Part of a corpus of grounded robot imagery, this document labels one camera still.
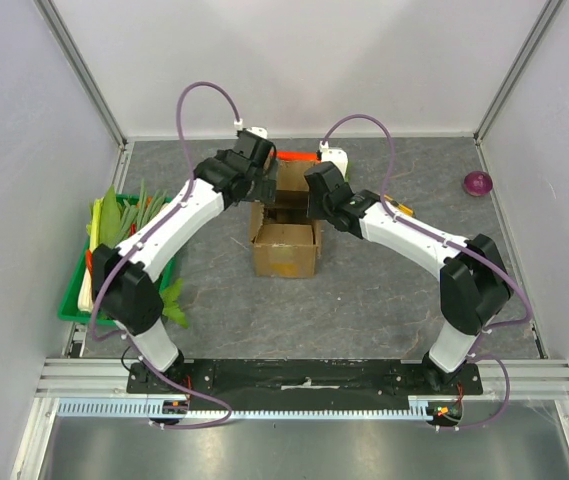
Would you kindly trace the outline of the brown cardboard express box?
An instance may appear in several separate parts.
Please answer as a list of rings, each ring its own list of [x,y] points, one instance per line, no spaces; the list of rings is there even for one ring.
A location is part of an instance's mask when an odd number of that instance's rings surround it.
[[[309,187],[304,173],[318,162],[278,160],[275,202],[251,207],[249,240],[255,274],[306,279],[321,256],[320,222],[307,216]]]

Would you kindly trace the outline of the yellow utility knife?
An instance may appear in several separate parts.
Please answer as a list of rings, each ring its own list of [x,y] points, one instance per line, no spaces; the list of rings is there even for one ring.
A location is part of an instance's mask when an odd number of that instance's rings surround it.
[[[408,215],[409,217],[415,217],[415,212],[413,209],[411,209],[410,207],[396,201],[395,199],[393,199],[392,197],[386,195],[385,196],[385,201],[390,204],[392,207],[394,207],[395,209],[397,209],[398,211],[402,212],[405,215]]]

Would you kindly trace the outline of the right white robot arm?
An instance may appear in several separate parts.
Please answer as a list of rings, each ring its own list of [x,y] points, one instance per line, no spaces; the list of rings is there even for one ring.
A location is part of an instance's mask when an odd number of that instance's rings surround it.
[[[385,246],[438,280],[445,323],[423,357],[421,377],[429,391],[447,392],[457,383],[483,327],[513,294],[512,287],[484,263],[504,267],[495,242],[483,234],[471,240],[448,235],[402,213],[374,192],[355,193],[332,162],[318,163],[304,178],[310,218]]]

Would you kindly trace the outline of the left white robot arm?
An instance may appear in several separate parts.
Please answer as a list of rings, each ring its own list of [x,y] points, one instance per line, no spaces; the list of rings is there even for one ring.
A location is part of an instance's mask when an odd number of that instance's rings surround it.
[[[94,309],[110,317],[151,368],[149,382],[172,393],[183,382],[181,352],[162,320],[164,301],[156,286],[166,265],[206,223],[242,202],[272,200],[276,148],[267,130],[237,132],[233,146],[199,162],[193,177],[145,226],[114,247],[92,254]]]

